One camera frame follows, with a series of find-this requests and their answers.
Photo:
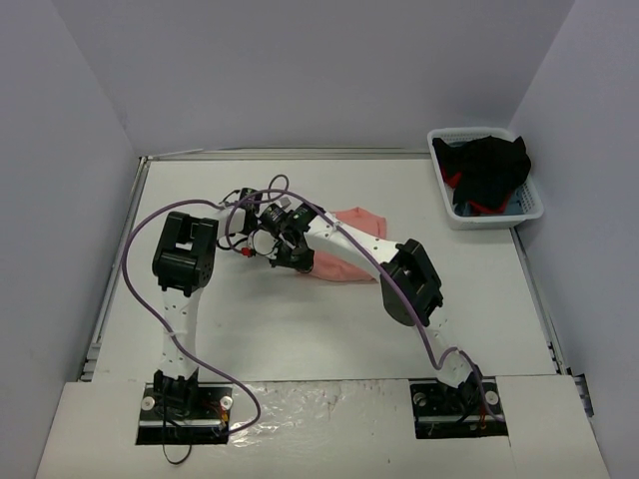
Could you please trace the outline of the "pink t shirt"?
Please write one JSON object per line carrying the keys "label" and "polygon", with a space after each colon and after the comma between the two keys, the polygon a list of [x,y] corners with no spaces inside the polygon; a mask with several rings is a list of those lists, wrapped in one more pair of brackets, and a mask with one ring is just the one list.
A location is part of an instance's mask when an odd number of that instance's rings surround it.
{"label": "pink t shirt", "polygon": [[[386,239],[387,221],[360,207],[328,214],[334,223],[358,240],[372,254],[374,240]],[[310,275],[333,282],[376,281],[379,271],[339,230],[330,226],[323,218],[316,217],[304,240],[314,252],[314,265]]]}

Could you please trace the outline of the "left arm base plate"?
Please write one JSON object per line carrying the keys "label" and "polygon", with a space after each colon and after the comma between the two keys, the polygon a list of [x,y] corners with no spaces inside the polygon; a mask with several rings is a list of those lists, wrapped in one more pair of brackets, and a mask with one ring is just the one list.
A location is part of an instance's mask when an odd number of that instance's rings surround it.
{"label": "left arm base plate", "polygon": [[232,389],[218,385],[201,387],[195,402],[186,409],[176,401],[164,404],[160,392],[146,384],[139,411],[136,444],[220,445],[229,440]]}

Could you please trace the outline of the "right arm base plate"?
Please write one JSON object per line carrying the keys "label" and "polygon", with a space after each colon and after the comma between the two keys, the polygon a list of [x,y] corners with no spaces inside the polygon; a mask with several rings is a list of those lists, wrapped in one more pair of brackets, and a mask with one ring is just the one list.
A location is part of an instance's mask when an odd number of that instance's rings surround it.
{"label": "right arm base plate", "polygon": [[496,380],[484,378],[482,387],[493,418],[486,410],[475,378],[461,389],[435,379],[409,383],[414,432],[417,439],[470,439],[507,437]]}

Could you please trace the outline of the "black and red clothes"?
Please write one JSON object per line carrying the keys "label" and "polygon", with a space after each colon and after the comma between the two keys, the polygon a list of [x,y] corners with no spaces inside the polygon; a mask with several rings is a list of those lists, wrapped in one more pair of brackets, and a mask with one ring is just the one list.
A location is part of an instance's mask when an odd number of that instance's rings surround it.
{"label": "black and red clothes", "polygon": [[449,144],[432,140],[440,173],[452,188],[454,213],[461,217],[523,213],[521,187],[531,170],[524,140],[493,136]]}

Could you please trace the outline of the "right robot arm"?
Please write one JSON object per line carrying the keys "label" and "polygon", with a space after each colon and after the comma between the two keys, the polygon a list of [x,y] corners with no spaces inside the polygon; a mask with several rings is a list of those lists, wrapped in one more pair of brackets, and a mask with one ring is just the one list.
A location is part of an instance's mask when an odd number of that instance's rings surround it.
{"label": "right robot arm", "polygon": [[318,265],[318,255],[327,253],[377,280],[388,315],[417,329],[435,378],[444,385],[445,405],[464,412],[477,402],[478,388],[469,379],[472,367],[453,345],[441,279],[420,242],[381,239],[305,203],[293,211],[271,204],[259,222],[274,238],[275,250],[268,254],[273,267],[309,273]]}

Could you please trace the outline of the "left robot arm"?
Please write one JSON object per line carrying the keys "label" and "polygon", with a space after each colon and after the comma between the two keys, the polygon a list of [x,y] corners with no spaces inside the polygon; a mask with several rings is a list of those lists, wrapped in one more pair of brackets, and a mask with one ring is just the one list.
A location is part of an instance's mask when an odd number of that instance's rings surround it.
{"label": "left robot arm", "polygon": [[154,394],[179,417],[195,414],[201,405],[199,363],[195,359],[199,303],[213,276],[216,247],[225,234],[248,235],[258,226],[262,195],[240,190],[243,203],[234,214],[232,203],[215,205],[215,218],[197,218],[178,208],[166,216],[152,260],[163,299],[164,338],[160,364],[154,374]]}

